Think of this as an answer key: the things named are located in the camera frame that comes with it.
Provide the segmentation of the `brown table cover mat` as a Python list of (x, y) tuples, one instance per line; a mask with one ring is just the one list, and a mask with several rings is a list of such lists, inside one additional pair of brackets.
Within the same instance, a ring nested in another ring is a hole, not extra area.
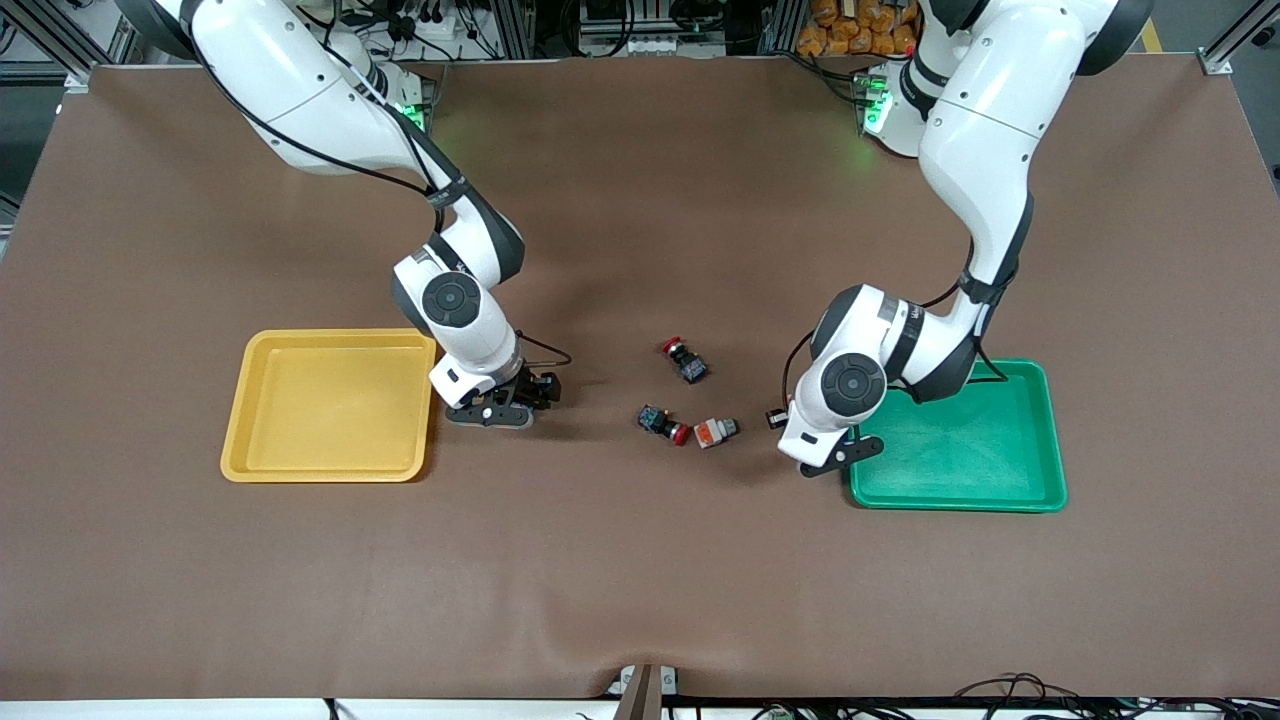
[[(200, 70), (64, 100), (0, 263), (0, 700), (1280, 694), (1280, 201), (1185, 55), (1075, 82), (986, 338), (1047, 372), (1052, 515), (878, 512), (764, 415), (841, 290), (928, 300), (968, 233), (782, 59), (476, 64), (434, 140), (520, 228), (511, 322), (570, 351), (529, 430), (416, 482), (220, 470), (247, 342), (402, 325), (412, 193), (280, 161)], [(678, 336), (709, 372), (685, 383)], [(712, 448), (641, 429), (645, 405)]]

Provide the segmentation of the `red push button switch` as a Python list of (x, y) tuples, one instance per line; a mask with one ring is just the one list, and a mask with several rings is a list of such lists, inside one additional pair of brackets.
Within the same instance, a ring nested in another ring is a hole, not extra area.
[(645, 432), (664, 437), (677, 447), (685, 446), (692, 434), (690, 425), (676, 421), (664, 409), (652, 405), (641, 407), (637, 413), (636, 423)]
[(709, 372), (708, 365), (678, 336), (663, 343), (660, 350), (676, 365), (685, 383), (696, 384), (707, 377)]

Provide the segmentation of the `aluminium frame profile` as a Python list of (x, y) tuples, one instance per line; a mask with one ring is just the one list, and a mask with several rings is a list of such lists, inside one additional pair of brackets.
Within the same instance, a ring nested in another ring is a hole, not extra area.
[(1280, 0), (1251, 0), (1251, 5), (1212, 38), (1207, 47), (1197, 49), (1202, 72), (1206, 76), (1231, 74), (1233, 55), (1277, 19)]
[(0, 0), (0, 87), (84, 87), (140, 49), (115, 0)]

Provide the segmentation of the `metal table clamp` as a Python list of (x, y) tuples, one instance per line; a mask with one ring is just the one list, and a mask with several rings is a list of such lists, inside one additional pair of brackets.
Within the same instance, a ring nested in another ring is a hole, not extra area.
[(655, 664), (625, 666), (605, 696), (617, 700), (612, 720), (678, 720), (669, 706), (680, 696), (678, 670)]

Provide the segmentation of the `pile of orange snacks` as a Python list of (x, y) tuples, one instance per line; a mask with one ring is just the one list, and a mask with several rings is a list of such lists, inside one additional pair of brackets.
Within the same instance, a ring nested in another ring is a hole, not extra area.
[(923, 31), (919, 0), (809, 0), (808, 10), (800, 56), (909, 56)]

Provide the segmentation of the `yellow plastic tray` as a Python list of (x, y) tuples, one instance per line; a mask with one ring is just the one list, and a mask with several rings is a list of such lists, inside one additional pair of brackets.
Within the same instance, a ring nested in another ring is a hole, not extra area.
[(415, 329), (262, 331), (221, 450), (234, 483), (402, 483), (428, 456), (435, 342)]

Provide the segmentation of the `green plastic tray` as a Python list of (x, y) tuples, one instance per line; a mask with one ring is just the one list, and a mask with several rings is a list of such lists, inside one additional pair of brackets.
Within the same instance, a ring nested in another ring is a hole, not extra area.
[(849, 471), (865, 509), (1059, 512), (1068, 505), (1044, 369), (1030, 359), (978, 363), (950, 398), (888, 392), (863, 433), (884, 450)]

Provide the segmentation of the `white power strip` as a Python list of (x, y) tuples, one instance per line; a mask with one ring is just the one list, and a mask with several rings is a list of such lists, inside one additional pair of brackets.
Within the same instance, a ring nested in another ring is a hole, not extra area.
[(402, 18), (413, 20), (416, 36), (430, 42), (447, 45), (468, 38), (454, 0), (388, 0)]

